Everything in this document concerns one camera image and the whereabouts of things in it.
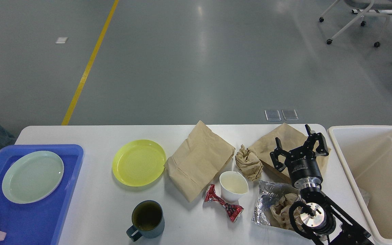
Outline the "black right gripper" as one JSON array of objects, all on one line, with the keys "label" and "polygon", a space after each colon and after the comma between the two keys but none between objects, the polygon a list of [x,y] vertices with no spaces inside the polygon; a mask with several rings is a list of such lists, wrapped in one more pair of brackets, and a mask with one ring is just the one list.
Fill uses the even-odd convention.
[{"label": "black right gripper", "polygon": [[[281,140],[276,137],[276,148],[270,153],[274,168],[282,172],[287,167],[292,186],[297,189],[302,189],[305,183],[322,183],[323,178],[316,157],[329,155],[327,142],[322,133],[312,131],[308,124],[305,124],[305,128],[308,137],[302,149],[288,152],[282,148]],[[286,158],[284,163],[279,161],[279,156]]]}]

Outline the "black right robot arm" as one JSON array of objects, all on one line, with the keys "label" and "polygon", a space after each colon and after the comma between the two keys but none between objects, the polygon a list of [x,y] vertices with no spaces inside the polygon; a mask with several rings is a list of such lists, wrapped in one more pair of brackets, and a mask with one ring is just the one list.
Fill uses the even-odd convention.
[{"label": "black right robot arm", "polygon": [[286,151],[277,137],[276,148],[270,153],[274,168],[279,172],[288,169],[292,186],[299,190],[299,200],[288,211],[293,230],[321,245],[321,238],[329,237],[339,220],[342,230],[328,239],[329,245],[371,245],[371,234],[322,191],[317,157],[328,156],[328,146],[322,133],[314,132],[309,125],[305,129],[308,137],[302,146]]}]

